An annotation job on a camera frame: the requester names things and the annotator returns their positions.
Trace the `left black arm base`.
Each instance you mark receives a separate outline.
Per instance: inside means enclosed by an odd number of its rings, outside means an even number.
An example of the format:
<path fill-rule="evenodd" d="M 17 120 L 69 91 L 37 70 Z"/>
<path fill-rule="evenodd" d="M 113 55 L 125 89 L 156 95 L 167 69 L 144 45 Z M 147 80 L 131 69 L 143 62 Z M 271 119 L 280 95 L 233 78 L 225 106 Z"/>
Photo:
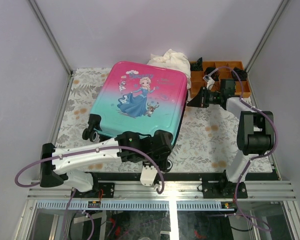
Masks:
<path fill-rule="evenodd" d="M 93 186 L 90 198 L 98 199 L 112 199 L 115 193 L 115 183 L 114 182 L 100 182 L 97 178 L 93 179 Z"/>

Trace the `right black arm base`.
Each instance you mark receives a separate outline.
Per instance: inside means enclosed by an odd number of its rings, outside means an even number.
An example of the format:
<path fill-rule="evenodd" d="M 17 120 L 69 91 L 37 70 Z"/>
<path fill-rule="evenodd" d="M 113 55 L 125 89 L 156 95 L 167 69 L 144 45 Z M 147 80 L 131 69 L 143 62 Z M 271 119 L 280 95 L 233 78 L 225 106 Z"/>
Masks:
<path fill-rule="evenodd" d="M 217 180 L 202 180 L 201 192 L 205 199 L 247 199 L 248 192 L 244 182 L 231 182 L 225 175 Z"/>

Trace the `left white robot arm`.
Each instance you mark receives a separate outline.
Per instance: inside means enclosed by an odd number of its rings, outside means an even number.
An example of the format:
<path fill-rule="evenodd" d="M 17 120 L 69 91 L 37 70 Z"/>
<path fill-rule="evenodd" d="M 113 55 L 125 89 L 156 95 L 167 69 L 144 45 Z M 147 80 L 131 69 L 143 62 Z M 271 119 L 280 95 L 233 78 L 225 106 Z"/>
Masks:
<path fill-rule="evenodd" d="M 161 194 L 164 190 L 163 172 L 172 164 L 168 158 L 172 152 L 171 133 L 158 130 L 154 135 L 126 131 L 108 140 L 76 148 L 56 148 L 48 143 L 42 147 L 39 185 L 53 188 L 67 185 L 88 197 L 95 197 L 100 190 L 98 179 L 90 166 L 116 163 L 142 163 L 139 181 Z"/>

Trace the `pink and teal suitcase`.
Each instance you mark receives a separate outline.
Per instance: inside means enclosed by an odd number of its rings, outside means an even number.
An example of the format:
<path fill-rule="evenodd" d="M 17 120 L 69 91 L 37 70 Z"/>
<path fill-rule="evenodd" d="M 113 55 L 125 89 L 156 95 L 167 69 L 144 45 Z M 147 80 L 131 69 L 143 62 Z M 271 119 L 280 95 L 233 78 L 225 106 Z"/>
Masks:
<path fill-rule="evenodd" d="M 130 131 L 153 136 L 181 128 L 188 97 L 187 77 L 177 70 L 130 61 L 117 62 L 91 107 L 84 140 L 114 138 Z"/>

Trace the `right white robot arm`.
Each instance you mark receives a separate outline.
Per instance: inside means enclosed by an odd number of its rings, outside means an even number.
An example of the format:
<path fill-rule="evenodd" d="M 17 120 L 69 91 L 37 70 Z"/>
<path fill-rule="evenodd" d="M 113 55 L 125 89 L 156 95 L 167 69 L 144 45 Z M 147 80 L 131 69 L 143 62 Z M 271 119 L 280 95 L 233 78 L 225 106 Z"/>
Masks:
<path fill-rule="evenodd" d="M 210 79 L 207 87 L 202 87 L 198 94 L 187 103 L 188 107 L 207 108 L 219 105 L 232 113 L 239 120 L 236 144 L 238 152 L 232 164 L 225 170 L 227 180 L 218 184 L 218 192 L 223 197 L 230 197 L 236 191 L 234 183 L 245 180 L 253 160 L 265 157 L 275 146 L 273 114 L 250 106 L 241 97 L 235 95 L 234 79 L 222 79 L 219 91 L 212 91 Z"/>

